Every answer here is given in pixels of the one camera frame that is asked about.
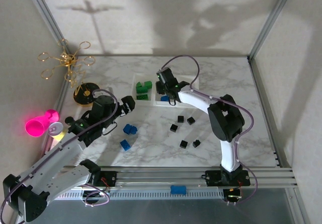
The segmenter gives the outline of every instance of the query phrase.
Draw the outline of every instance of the pink cup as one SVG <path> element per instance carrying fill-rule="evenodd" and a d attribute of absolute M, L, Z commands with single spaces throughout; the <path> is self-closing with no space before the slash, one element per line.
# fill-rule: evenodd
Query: pink cup
<path fill-rule="evenodd" d="M 50 109 L 46 111 L 44 116 L 35 117 L 29 120 L 25 125 L 25 129 L 30 136 L 40 137 L 47 131 L 51 122 L 56 122 L 58 120 L 58 112 Z"/>

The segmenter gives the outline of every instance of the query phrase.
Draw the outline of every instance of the bracket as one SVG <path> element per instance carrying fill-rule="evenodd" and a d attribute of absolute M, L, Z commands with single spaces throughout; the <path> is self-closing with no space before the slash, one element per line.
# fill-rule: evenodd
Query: bracket
<path fill-rule="evenodd" d="M 238 176 L 233 178 L 229 184 L 222 182 L 221 171 L 220 170 L 207 170 L 205 172 L 205 179 L 207 186 L 217 186 L 217 187 L 227 187 L 227 186 L 250 186 L 250 177 L 247 170 L 242 170 Z"/>
<path fill-rule="evenodd" d="M 99 179 L 95 186 L 97 187 L 102 187 L 105 186 L 104 182 L 101 180 L 102 178 L 106 179 L 106 183 L 110 187 L 115 187 L 116 184 L 116 177 L 117 177 L 117 172 L 116 171 L 101 171 Z"/>

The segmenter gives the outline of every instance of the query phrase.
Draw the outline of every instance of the cable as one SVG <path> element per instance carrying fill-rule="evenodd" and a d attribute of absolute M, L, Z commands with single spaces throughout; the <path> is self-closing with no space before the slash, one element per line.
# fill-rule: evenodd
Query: cable
<path fill-rule="evenodd" d="M 198 95 L 200 95 L 200 96 L 202 96 L 202 97 L 206 97 L 206 98 L 209 98 L 210 100 L 215 100 L 215 101 L 220 101 L 220 102 L 223 102 L 223 103 L 225 103 L 225 104 L 228 104 L 228 105 L 231 105 L 231 106 L 233 106 L 233 107 L 236 107 L 236 108 L 238 108 L 238 109 L 241 109 L 241 110 L 243 110 L 244 112 L 246 112 L 248 115 L 249 115 L 249 117 L 250 117 L 250 119 L 251 119 L 251 124 L 250 124 L 250 126 L 246 129 L 246 130 L 244 130 L 242 133 L 240 133 L 236 138 L 235 138 L 235 141 L 234 141 L 234 149 L 235 149 L 235 157 L 236 157 L 236 160 L 245 168 L 245 169 L 247 169 L 251 174 L 252 174 L 252 176 L 254 177 L 254 179 L 255 179 L 255 190 L 253 191 L 253 193 L 250 195 L 250 196 L 248 196 L 246 199 L 244 199 L 244 200 L 242 200 L 242 201 L 239 201 L 238 203 L 243 203 L 243 202 L 245 202 L 245 201 L 247 201 L 247 200 L 249 200 L 251 197 L 253 197 L 253 195 L 255 195 L 255 193 L 256 193 L 256 191 L 257 191 L 257 189 L 258 189 L 258 181 L 257 181 L 257 177 L 255 176 L 255 174 L 253 173 L 253 171 L 250 169 L 250 168 L 248 168 L 246 165 L 244 165 L 240 160 L 239 160 L 239 158 L 238 158 L 238 153 L 237 153 L 237 145 L 239 144 L 239 139 L 240 139 L 240 137 L 242 137 L 243 135 L 245 135 L 246 133 L 248 133 L 251 129 L 252 129 L 252 127 L 254 126 L 254 117 L 252 116 L 252 114 L 246 109 L 246 108 L 244 108 L 244 107 L 242 107 L 242 106 L 240 106 L 240 105 L 237 105 L 237 104 L 235 104 L 235 103 L 232 103 L 232 102 L 229 102 L 229 101 L 226 101 L 226 100 L 223 100 L 223 99 L 221 99 L 221 98 L 216 98 L 216 97 L 213 97 L 213 96 L 210 96 L 210 95 L 208 95 L 208 94 L 205 94 L 205 93 L 202 93 L 202 92 L 200 92 L 200 91 L 198 91 L 198 90 L 196 90 L 196 89 L 194 89 L 193 87 L 192 87 L 192 84 L 197 80 L 197 78 L 199 77 L 199 74 L 200 74 L 200 65 L 199 65 L 199 63 L 198 63 L 198 61 L 194 58 L 194 57 L 192 57 L 192 56 L 190 56 L 190 55 L 187 55 L 187 54 L 182 54 L 182 55 L 178 55 L 178 56 L 175 56 L 175 57 L 173 57 L 173 58 L 171 58 L 170 60 L 168 60 L 163 66 L 162 66 L 162 68 L 164 68 L 164 67 L 166 67 L 166 65 L 168 65 L 171 61 L 173 61 L 174 59 L 176 59 L 176 58 L 179 58 L 179 57 L 188 57 L 188 58 L 191 58 L 195 63 L 196 63 L 196 65 L 197 65 L 197 74 L 196 74 L 196 77 L 190 82 L 190 89 L 191 89 L 191 91 L 193 91 L 193 92 L 196 92 Z"/>
<path fill-rule="evenodd" d="M 102 182 L 105 184 L 105 186 L 106 186 L 105 190 L 104 190 L 104 191 L 102 191 L 102 190 L 100 190 L 100 189 L 98 189 L 98 188 L 94 188 L 94 189 L 96 189 L 96 191 L 93 191 L 91 194 L 89 194 L 89 195 L 86 197 L 85 201 L 83 201 L 83 202 L 85 203 L 85 205 L 90 205 L 91 207 L 94 207 L 94 206 L 99 206 L 99 205 L 105 205 L 105 204 L 107 204 L 107 203 L 110 201 L 110 196 L 109 196 L 105 191 L 107 190 L 107 188 L 109 188 L 109 191 L 108 191 L 108 192 L 110 192 L 110 191 L 111 191 L 111 187 L 106 183 L 106 179 L 105 179 L 104 177 L 102 177 L 102 178 L 101 178 L 101 181 L 102 181 Z M 98 194 L 98 193 L 104 193 L 104 195 L 105 195 L 105 196 L 108 196 L 108 200 L 107 200 L 107 201 L 105 201 L 105 202 L 103 202 L 103 203 L 100 203 L 100 204 L 89 204 L 89 203 L 88 203 L 88 198 L 89 198 L 90 196 L 96 195 L 96 194 Z"/>
<path fill-rule="evenodd" d="M 117 128 L 117 122 L 112 122 L 112 124 L 115 124 L 115 127 L 113 127 L 110 131 L 107 133 L 102 133 L 102 136 L 106 136 L 107 134 L 110 134 L 115 128 Z"/>
<path fill-rule="evenodd" d="M 240 190 L 240 196 L 241 196 L 241 198 L 243 197 L 243 191 L 242 191 L 242 184 L 241 184 L 241 182 L 238 180 L 238 183 L 239 183 L 239 190 Z"/>
<path fill-rule="evenodd" d="M 106 118 L 104 118 L 103 120 L 93 124 L 92 126 L 86 128 L 85 130 L 83 130 L 82 132 L 80 132 L 79 134 L 75 135 L 74 137 L 72 137 L 71 139 L 67 140 L 65 143 L 63 143 L 61 145 L 61 147 L 65 147 L 66 145 L 68 145 L 69 143 L 71 143 L 72 141 L 74 141 L 75 139 L 77 139 L 79 136 L 81 136 L 82 134 L 86 133 L 87 131 L 91 130 L 92 128 L 100 125 L 101 123 L 109 120 L 117 111 L 118 108 L 118 104 L 117 104 L 117 99 L 116 97 L 109 91 L 104 90 L 104 89 L 97 89 L 94 90 L 92 93 L 97 92 L 97 91 L 103 91 L 108 93 L 115 101 L 115 109 L 112 112 L 112 114 Z M 33 176 L 42 166 L 44 166 L 45 163 L 47 163 L 56 153 L 58 153 L 60 151 L 59 148 L 57 148 L 54 152 L 52 152 L 50 155 L 48 155 L 48 158 L 46 160 L 44 160 L 43 162 L 41 162 L 37 167 L 35 167 L 35 169 L 28 175 L 26 176 L 19 184 L 17 184 L 14 188 L 12 188 L 12 190 L 9 192 L 9 194 L 5 197 L 4 201 L 1 204 L 0 207 L 0 222 L 1 224 L 5 224 L 4 220 L 3 220 L 3 213 L 4 213 L 4 209 L 6 206 L 6 203 L 9 201 L 10 197 L 12 196 L 12 194 L 20 187 L 23 185 L 23 183 L 25 181 L 27 181 L 31 176 Z"/>
<path fill-rule="evenodd" d="M 106 192 L 104 192 L 103 190 L 100 190 L 99 188 L 97 188 L 96 186 L 91 185 L 91 184 L 84 184 L 84 185 L 81 185 L 81 186 L 84 186 L 84 187 L 91 187 L 91 188 L 93 188 L 93 189 L 96 189 L 96 190 L 97 190 L 97 191 L 93 191 L 91 194 L 89 194 L 89 195 L 86 197 L 86 199 L 85 199 L 85 205 L 90 205 L 91 207 L 94 207 L 94 206 L 105 205 L 105 204 L 109 203 L 109 201 L 110 201 L 110 196 L 109 196 Z M 92 196 L 92 195 L 97 194 L 97 193 L 102 193 L 102 194 L 107 198 L 107 200 L 106 200 L 106 201 L 104 201 L 103 203 L 99 203 L 99 204 L 88 204 L 88 202 L 87 202 L 88 198 L 89 198 L 90 196 Z"/>

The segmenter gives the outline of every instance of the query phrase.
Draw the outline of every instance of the black round base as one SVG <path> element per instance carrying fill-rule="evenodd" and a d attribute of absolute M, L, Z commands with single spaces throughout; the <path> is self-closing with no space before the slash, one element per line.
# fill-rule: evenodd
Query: black round base
<path fill-rule="evenodd" d="M 89 107 L 94 101 L 92 92 L 99 89 L 100 87 L 94 83 L 83 83 L 79 87 L 78 94 L 75 96 L 76 90 L 74 91 L 74 101 L 83 107 Z"/>

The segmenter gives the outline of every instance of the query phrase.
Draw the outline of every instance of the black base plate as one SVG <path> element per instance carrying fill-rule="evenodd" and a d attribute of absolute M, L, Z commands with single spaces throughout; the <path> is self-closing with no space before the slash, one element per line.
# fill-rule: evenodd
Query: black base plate
<path fill-rule="evenodd" d="M 106 183 L 110 187 L 115 187 L 116 176 L 117 176 L 117 172 L 116 171 L 101 171 L 100 177 L 99 177 L 99 181 L 97 182 L 96 186 L 97 187 L 105 186 L 105 184 L 103 183 L 103 181 L 101 181 L 102 178 L 105 178 L 106 179 Z"/>
<path fill-rule="evenodd" d="M 81 84 L 80 89 L 76 96 L 75 96 L 76 90 L 74 91 L 74 94 L 73 94 L 74 101 L 76 101 L 78 104 L 85 107 L 90 106 L 94 101 L 92 92 L 99 88 L 100 87 L 94 83 Z"/>
<path fill-rule="evenodd" d="M 220 170 L 207 170 L 205 172 L 207 186 L 250 186 L 251 182 L 249 179 L 248 171 L 242 170 L 241 173 L 234 178 L 229 184 L 221 182 L 221 171 Z"/>

